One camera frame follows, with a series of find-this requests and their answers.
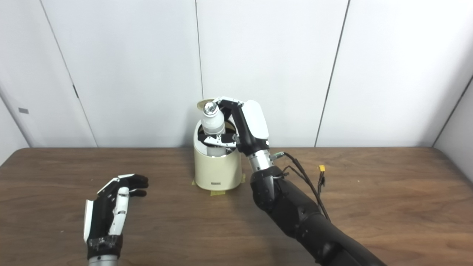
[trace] silver bottle cap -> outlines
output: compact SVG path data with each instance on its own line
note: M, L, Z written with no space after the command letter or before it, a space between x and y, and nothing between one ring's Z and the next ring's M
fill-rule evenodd
M208 102L204 105L204 114L214 115L218 112L219 106L214 102Z

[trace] metal cylinder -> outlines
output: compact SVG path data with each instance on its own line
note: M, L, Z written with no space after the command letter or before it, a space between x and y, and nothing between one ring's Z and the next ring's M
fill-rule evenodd
M257 151L253 154L247 156L250 161L251 168L253 172L267 169L274 165L273 161L270 159L269 150Z
M117 266L118 257L116 255L101 255L89 259L89 266Z

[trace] small gray label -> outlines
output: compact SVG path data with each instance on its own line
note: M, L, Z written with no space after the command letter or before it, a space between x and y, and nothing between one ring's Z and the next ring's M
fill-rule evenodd
M20 113L23 113L23 114L29 114L29 111L28 111L28 109L26 109L26 108L18 107L18 111L19 111Z

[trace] prosthetic hand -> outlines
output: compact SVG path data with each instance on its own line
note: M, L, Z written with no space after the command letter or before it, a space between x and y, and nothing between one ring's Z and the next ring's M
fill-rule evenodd
M129 197L146 196L148 178L136 174L112 178L97 192L97 199L86 201L84 241L89 266L116 266L122 250L122 229Z
M297 159L284 152L270 155L268 128L257 102L220 97L206 105L217 105L225 121L233 116L237 134L206 135L199 140L210 146L236 147L245 154L253 169L250 184L254 202L287 236L301 243L315 262L322 266L385 266L330 222L320 190L315 191ZM273 161L282 156L288 156L299 169L298 175L311 186L317 203L286 180L283 171L274 165Z

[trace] white wall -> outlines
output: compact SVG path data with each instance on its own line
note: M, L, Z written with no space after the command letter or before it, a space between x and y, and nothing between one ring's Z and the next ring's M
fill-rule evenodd
M258 101L272 146L313 147L347 0L199 0L204 98Z
M0 2L0 95L34 147L190 144L220 95L259 101L272 146L431 146L473 74L469 0L351 1L323 116L347 0L43 4Z
M0 36L0 93L29 143L95 147L40 1L0 1Z
M99 147L192 143L202 100L193 0L43 0Z
M443 151L473 181L473 82L438 138Z
M28 144L0 98L0 166L10 155Z
M472 73L473 1L352 1L317 146L431 146Z

